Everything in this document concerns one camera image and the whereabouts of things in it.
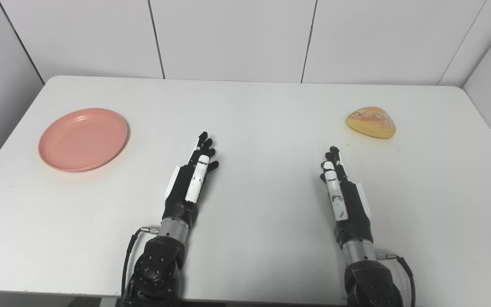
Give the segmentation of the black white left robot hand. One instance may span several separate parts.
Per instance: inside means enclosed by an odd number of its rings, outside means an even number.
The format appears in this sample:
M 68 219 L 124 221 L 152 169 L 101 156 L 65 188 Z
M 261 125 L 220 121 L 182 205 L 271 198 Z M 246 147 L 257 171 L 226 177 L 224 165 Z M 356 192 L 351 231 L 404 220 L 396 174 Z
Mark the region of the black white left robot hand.
M 206 131 L 198 137 L 195 150 L 187 164 L 178 167 L 169 196 L 165 200 L 162 218 L 175 218 L 193 226 L 198 216 L 197 202 L 208 174 L 219 167 L 218 161 L 211 161 L 216 155 L 213 140 Z

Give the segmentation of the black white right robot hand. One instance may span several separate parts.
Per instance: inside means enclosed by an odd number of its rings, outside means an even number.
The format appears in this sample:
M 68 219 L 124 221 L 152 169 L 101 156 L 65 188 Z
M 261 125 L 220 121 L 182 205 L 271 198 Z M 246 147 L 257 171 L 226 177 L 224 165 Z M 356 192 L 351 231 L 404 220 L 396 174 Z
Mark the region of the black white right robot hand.
M 343 248 L 351 240 L 373 243 L 370 218 L 363 205 L 360 190 L 356 183 L 349 180 L 339 148 L 331 146 L 320 166 L 320 179 L 327 188 L 335 217 L 338 245 Z

